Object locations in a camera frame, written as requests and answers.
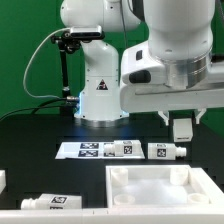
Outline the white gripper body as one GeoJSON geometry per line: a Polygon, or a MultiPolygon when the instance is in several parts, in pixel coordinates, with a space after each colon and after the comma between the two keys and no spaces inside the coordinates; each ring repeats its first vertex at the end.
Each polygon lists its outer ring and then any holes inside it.
{"type": "Polygon", "coordinates": [[[224,107],[224,82],[202,84],[184,91],[122,83],[120,104],[129,113],[220,108],[224,107]]]}

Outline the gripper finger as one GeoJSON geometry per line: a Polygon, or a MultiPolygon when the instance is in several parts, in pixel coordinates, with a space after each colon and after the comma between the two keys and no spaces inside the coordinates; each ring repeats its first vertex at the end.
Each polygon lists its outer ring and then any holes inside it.
{"type": "Polygon", "coordinates": [[[168,111],[159,111],[158,115],[162,118],[162,120],[164,121],[165,125],[168,126],[169,125],[169,112],[168,111]]]}
{"type": "Polygon", "coordinates": [[[204,116],[204,114],[207,112],[206,108],[202,109],[195,109],[194,110],[194,115],[195,115],[195,122],[196,124],[200,123],[201,118],[204,116]]]}

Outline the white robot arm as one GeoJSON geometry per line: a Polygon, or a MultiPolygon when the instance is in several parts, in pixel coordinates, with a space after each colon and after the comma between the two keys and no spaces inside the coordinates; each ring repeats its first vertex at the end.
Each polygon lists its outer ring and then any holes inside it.
{"type": "Polygon", "coordinates": [[[131,113],[224,107],[224,62],[212,61],[220,0],[63,0],[81,43],[85,86],[74,117],[110,123],[131,113]]]}

